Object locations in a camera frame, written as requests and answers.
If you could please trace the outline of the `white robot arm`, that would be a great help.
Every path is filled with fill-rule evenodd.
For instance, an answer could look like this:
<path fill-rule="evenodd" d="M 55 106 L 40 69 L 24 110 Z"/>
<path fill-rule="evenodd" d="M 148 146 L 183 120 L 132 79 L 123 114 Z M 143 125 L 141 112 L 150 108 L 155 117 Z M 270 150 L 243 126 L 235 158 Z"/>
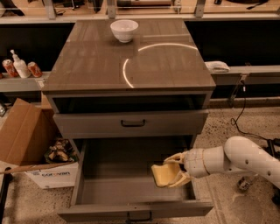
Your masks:
<path fill-rule="evenodd" d="M 216 173 L 254 173 L 280 188 L 280 161 L 243 136 L 230 137 L 223 146 L 174 154 L 165 164 L 182 164 L 186 173 L 202 178 Z"/>

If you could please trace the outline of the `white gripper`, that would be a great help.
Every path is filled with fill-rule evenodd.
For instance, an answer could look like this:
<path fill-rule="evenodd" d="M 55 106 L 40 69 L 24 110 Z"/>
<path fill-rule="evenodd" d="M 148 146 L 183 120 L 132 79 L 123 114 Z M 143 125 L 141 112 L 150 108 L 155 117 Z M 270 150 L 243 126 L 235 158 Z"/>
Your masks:
<path fill-rule="evenodd" d="M 204 162 L 204 150 L 203 149 L 191 149 L 184 152 L 179 152 L 169 156 L 164 160 L 165 164 L 175 163 L 184 164 L 186 171 L 195 178 L 203 178 L 209 175 Z M 187 173 L 180 171 L 173 180 L 168 183 L 168 187 L 180 187 L 189 183 L 192 178 Z"/>

